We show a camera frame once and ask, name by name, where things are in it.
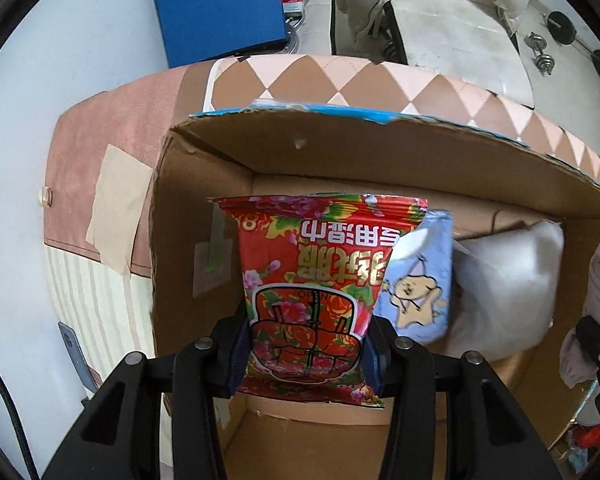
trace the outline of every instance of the cardboard box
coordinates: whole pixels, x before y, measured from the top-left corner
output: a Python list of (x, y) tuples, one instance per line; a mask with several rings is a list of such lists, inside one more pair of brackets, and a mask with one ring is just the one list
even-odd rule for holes
[[(493, 364), (550, 446), (587, 389), (564, 386), (558, 352), (580, 317), (589, 259), (600, 240), (600, 185), (521, 143), (442, 120), (307, 106), (226, 110), (174, 126), (150, 209), (157, 355), (208, 335), (243, 294), (235, 242), (223, 264), (228, 279), (192, 293), (193, 276), (202, 271), (194, 264), (196, 245), (208, 244), (212, 233), (208, 197), (327, 191), (427, 198), (430, 207), (452, 211), (459, 238), (542, 218), (562, 223), (554, 326), (535, 349)], [(228, 219), (224, 238), (235, 240), (236, 231)], [(438, 405), (436, 478), (442, 478), (445, 413)], [(390, 406), (377, 411), (236, 397), (232, 423), (221, 435), (229, 478), (376, 478), (389, 417)]]

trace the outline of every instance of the pink cloth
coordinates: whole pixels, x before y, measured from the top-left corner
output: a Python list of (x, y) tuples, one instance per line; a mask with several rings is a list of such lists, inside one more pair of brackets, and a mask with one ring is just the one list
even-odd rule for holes
[[(600, 244), (589, 263), (589, 285), (582, 308), (583, 316), (591, 316), (600, 325)], [(577, 383), (595, 378), (598, 366), (580, 348), (575, 329), (564, 338), (560, 348), (560, 376), (573, 388)]]

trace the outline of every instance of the red object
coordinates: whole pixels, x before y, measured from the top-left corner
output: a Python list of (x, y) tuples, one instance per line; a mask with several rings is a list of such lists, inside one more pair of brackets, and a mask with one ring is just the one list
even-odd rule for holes
[(600, 448), (600, 424), (592, 428), (577, 427), (573, 431), (573, 438), (581, 449), (590, 447)]
[(217, 200), (238, 221), (251, 357), (239, 390), (381, 406), (358, 365), (384, 269), (424, 200), (383, 195)]

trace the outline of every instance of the screw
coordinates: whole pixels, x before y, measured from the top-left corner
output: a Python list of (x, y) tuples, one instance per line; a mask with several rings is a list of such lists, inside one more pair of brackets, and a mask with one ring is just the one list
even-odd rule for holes
[(466, 354), (464, 354), (464, 358), (472, 365), (479, 365), (482, 361), (484, 361), (480, 352), (476, 352), (475, 350), (469, 350)]
[(125, 356), (125, 363), (128, 365), (137, 365), (142, 361), (142, 354), (140, 352), (131, 352)]
[(195, 345), (198, 350), (209, 350), (214, 345), (214, 340), (210, 337), (201, 337), (196, 340)]
[(400, 350), (408, 350), (413, 346), (413, 341), (408, 337), (401, 336), (395, 338), (394, 344), (395, 347), (399, 348)]

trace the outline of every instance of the white plastic bag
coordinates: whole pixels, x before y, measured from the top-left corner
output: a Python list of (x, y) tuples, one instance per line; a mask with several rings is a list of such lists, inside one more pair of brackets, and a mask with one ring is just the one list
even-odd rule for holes
[(456, 244), (453, 266), (461, 291), (451, 305), (445, 353), (460, 357), (477, 350), (493, 361), (542, 341), (554, 314), (563, 243), (560, 225), (543, 220)]

